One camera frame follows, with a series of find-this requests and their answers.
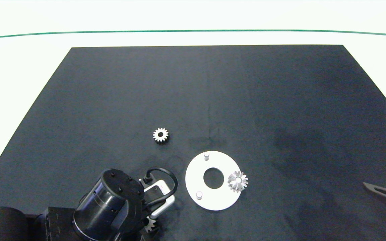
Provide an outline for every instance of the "metal pin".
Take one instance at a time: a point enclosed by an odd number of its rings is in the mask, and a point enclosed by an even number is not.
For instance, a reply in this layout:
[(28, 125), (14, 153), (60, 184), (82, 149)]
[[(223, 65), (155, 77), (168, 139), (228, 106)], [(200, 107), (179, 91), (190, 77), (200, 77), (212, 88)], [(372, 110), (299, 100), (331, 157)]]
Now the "metal pin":
[(205, 161), (209, 160), (209, 152), (208, 151), (204, 152), (203, 156), (205, 157)]
[(201, 200), (201, 199), (202, 199), (202, 192), (201, 192), (201, 191), (197, 191), (197, 192), (196, 192), (196, 198), (197, 198), (198, 200)]

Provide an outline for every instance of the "small gear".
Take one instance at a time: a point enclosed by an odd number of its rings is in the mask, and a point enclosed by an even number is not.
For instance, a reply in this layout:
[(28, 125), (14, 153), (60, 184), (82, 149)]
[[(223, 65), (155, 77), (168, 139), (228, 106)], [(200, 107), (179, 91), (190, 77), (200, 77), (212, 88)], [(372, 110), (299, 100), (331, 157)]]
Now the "small gear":
[(165, 128), (158, 128), (153, 132), (153, 138), (157, 143), (164, 143), (169, 139), (169, 132)]
[(235, 171), (230, 174), (227, 183), (229, 184), (230, 189), (232, 189), (233, 192), (242, 192), (247, 187), (247, 180), (247, 175), (244, 175), (244, 173), (241, 171)]
[(156, 222), (154, 219), (151, 219), (150, 217), (148, 218), (148, 224), (144, 227), (145, 230), (148, 232), (151, 232), (154, 228), (154, 223)]

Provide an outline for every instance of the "cylindrical motor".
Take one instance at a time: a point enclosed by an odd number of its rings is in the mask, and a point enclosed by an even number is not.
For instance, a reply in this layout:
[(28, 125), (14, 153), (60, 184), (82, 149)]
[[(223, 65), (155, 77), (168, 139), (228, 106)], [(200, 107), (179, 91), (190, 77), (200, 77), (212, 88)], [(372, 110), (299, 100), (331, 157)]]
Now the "cylindrical motor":
[(120, 170), (102, 173), (74, 212), (74, 230), (84, 240), (107, 241), (141, 221), (142, 186)]

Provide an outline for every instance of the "bevel gear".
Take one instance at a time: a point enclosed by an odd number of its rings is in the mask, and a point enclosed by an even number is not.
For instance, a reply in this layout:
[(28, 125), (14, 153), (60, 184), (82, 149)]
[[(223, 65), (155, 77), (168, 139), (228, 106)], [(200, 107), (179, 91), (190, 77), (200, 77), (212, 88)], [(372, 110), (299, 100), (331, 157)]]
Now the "bevel gear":
[(153, 138), (157, 143), (164, 143), (169, 139), (169, 132), (165, 128), (158, 128), (153, 132)]
[(229, 187), (233, 190), (233, 192), (242, 192), (247, 187), (247, 180), (247, 175), (245, 175), (241, 171), (235, 171), (230, 174), (227, 183), (229, 184)]

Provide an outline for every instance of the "plate hole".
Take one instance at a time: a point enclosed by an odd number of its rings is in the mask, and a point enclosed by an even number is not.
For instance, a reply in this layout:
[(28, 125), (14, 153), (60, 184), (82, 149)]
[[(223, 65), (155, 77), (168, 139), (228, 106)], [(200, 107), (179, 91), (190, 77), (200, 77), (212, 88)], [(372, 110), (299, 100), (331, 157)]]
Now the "plate hole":
[(205, 171), (203, 181), (209, 188), (217, 189), (223, 185), (224, 176), (219, 169), (213, 167)]

